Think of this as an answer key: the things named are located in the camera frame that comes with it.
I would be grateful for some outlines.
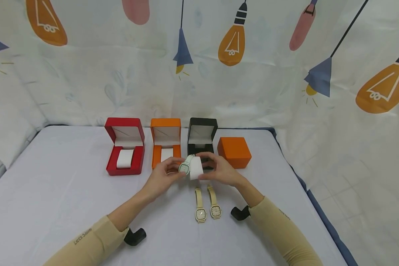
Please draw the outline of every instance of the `watch face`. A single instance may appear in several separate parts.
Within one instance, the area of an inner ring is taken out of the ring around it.
[[[188,172],[189,172],[189,166],[182,163],[182,164],[179,166],[179,172],[185,172],[186,174],[188,174]]]
[[[203,208],[198,209],[197,213],[196,213],[196,216],[197,216],[198,220],[205,219],[205,216],[206,216],[205,210]]]
[[[211,216],[217,217],[222,214],[222,210],[220,209],[219,206],[213,206],[211,207]]]

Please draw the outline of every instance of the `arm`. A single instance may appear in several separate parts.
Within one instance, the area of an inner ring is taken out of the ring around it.
[[[174,173],[184,159],[171,157],[152,171],[144,187],[112,213],[74,238],[44,266],[93,266],[104,261],[123,242],[129,224],[148,204],[166,192],[185,173]]]
[[[250,214],[264,235],[272,241],[289,266],[322,266],[318,255],[291,219],[264,197],[244,176],[223,157],[210,152],[197,154],[212,161],[203,163],[214,171],[199,176],[201,180],[216,180],[235,187],[250,207]]]
[[[303,233],[291,219],[264,197],[247,179],[236,186],[250,207],[250,214],[272,241],[289,266],[322,266],[322,262]]]

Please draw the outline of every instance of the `white tablecloth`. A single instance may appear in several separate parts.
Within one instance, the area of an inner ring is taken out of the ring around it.
[[[152,137],[144,128],[146,153],[138,176],[108,176],[113,143],[102,127],[50,126],[43,129],[0,179],[0,265],[42,265],[99,218],[134,195],[151,173]],[[186,156],[188,129],[182,129]],[[324,265],[346,265],[329,233],[284,160],[270,132],[218,129],[221,136],[244,137],[252,160],[239,172],[300,227]],[[104,265],[285,265],[251,219],[235,221],[230,211],[246,204],[238,192],[213,184],[222,217],[195,221],[197,180],[182,180],[143,210],[133,231],[146,230],[136,247],[123,244]],[[202,198],[210,200],[205,184]]]

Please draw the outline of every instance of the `left hand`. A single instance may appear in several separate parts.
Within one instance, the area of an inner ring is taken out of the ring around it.
[[[155,166],[146,184],[141,191],[145,193],[151,201],[155,201],[161,194],[166,192],[170,186],[178,179],[186,175],[185,172],[179,173],[179,164],[184,162],[183,158],[170,157]]]

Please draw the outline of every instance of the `beige watch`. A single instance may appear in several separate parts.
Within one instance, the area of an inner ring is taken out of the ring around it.
[[[195,194],[197,195],[197,211],[195,212],[195,219],[197,219],[197,222],[205,222],[207,212],[205,211],[205,208],[202,207],[201,190],[196,188]]]
[[[210,215],[213,219],[219,219],[222,215],[222,209],[217,204],[216,193],[214,192],[214,188],[211,185],[207,186],[208,192],[210,193],[210,201],[211,201],[211,208],[210,208]]]

